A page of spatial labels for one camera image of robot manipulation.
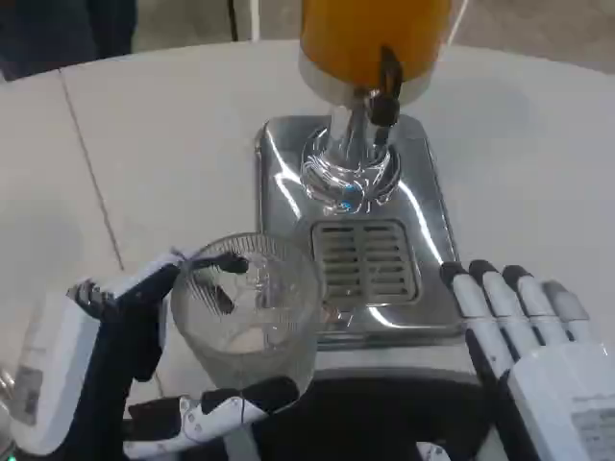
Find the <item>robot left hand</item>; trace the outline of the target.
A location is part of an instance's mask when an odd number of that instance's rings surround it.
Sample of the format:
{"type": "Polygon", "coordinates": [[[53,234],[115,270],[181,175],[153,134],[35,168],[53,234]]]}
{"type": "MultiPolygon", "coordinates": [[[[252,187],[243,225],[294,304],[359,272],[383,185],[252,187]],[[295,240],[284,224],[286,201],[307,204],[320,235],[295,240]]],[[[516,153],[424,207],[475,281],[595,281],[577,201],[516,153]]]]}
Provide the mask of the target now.
{"type": "Polygon", "coordinates": [[[300,397],[287,376],[247,387],[128,404],[165,344],[165,298],[185,258],[176,251],[117,284],[86,279],[36,308],[10,405],[16,460],[154,460],[274,415],[300,397]]]}

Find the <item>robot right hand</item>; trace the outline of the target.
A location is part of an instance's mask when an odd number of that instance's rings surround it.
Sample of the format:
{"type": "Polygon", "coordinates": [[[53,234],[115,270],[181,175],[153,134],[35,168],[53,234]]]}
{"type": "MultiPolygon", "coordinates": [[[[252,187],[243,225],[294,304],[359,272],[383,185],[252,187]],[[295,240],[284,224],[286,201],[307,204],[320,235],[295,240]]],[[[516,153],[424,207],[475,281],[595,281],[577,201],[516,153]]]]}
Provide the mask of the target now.
{"type": "Polygon", "coordinates": [[[439,269],[508,460],[614,457],[614,353],[578,297],[520,265],[439,269]]]}

